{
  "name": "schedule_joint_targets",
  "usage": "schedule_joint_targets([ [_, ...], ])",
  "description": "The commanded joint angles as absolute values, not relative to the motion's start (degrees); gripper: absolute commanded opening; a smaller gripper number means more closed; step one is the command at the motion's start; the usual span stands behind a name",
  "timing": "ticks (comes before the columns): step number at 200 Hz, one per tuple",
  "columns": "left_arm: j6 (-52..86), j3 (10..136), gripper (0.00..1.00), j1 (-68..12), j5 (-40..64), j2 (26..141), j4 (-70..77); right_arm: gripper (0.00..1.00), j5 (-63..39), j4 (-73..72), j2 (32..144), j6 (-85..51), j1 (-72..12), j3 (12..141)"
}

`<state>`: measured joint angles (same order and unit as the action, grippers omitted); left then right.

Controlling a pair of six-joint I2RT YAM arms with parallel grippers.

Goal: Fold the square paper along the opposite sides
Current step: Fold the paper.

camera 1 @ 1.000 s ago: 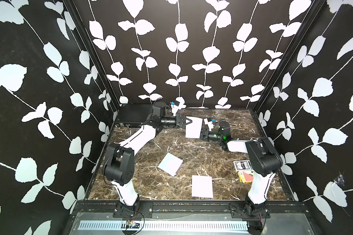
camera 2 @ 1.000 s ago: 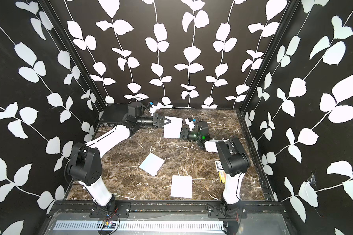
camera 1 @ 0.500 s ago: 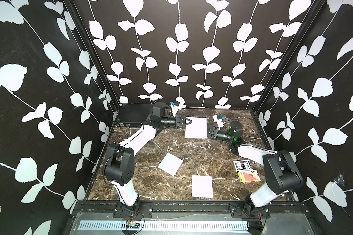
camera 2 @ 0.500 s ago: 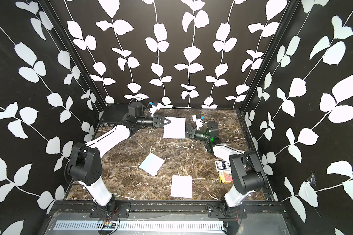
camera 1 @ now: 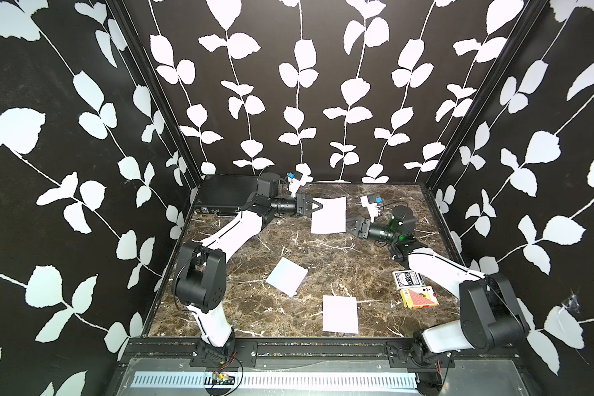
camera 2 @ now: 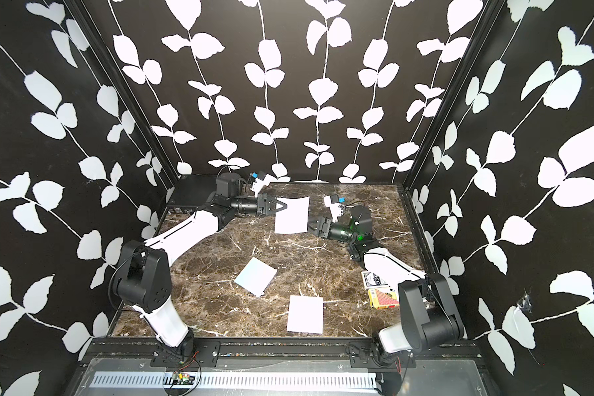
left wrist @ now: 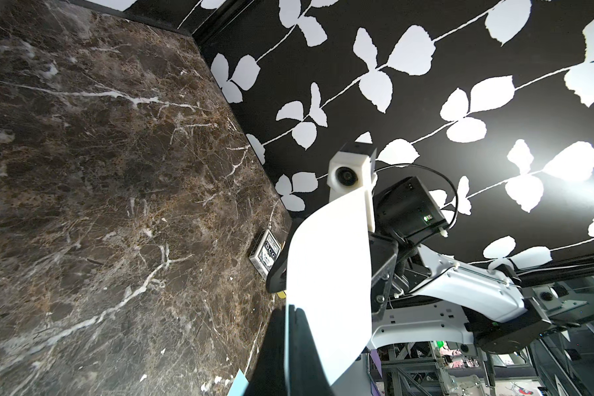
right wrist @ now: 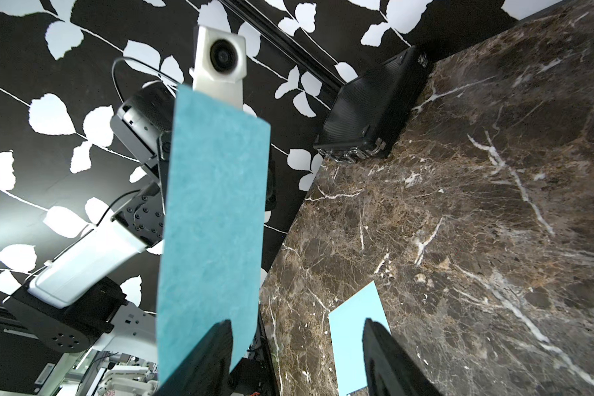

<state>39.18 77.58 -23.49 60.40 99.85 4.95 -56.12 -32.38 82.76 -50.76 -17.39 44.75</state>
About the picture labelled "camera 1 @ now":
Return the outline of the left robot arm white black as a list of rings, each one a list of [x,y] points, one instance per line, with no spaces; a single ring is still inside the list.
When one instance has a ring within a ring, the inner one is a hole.
[[[229,259],[278,217],[310,216],[323,208],[300,193],[312,178],[294,171],[259,176],[213,175],[199,190],[194,208],[201,214],[232,215],[226,226],[200,242],[181,246],[172,293],[189,310],[201,330],[201,345],[226,356],[234,353],[235,330],[222,301],[227,291]]]

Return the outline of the light blue square paper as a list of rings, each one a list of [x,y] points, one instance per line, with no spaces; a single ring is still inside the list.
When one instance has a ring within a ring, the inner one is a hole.
[[[347,198],[315,198],[324,208],[311,216],[312,234],[341,234],[346,232]]]

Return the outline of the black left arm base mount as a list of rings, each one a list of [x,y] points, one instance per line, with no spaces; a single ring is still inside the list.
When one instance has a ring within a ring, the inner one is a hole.
[[[254,367],[258,344],[255,341],[234,339],[223,347],[212,346],[203,340],[196,343],[190,361],[191,367],[217,368],[230,363],[229,368]]]

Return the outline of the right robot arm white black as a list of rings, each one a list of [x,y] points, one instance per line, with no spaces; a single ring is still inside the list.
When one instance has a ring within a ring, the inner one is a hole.
[[[416,218],[407,206],[396,206],[388,224],[371,218],[346,220],[346,232],[383,243],[391,258],[449,292],[459,303],[459,318],[421,331],[412,350],[419,359],[462,350],[490,351],[526,340],[530,327],[512,284],[500,273],[471,270],[433,251],[414,236]]]

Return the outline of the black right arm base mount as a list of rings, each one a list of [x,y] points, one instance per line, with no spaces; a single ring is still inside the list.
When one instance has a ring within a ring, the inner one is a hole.
[[[455,366],[446,352],[434,353],[417,340],[404,338],[385,344],[385,352],[391,368],[409,371],[442,371]]]

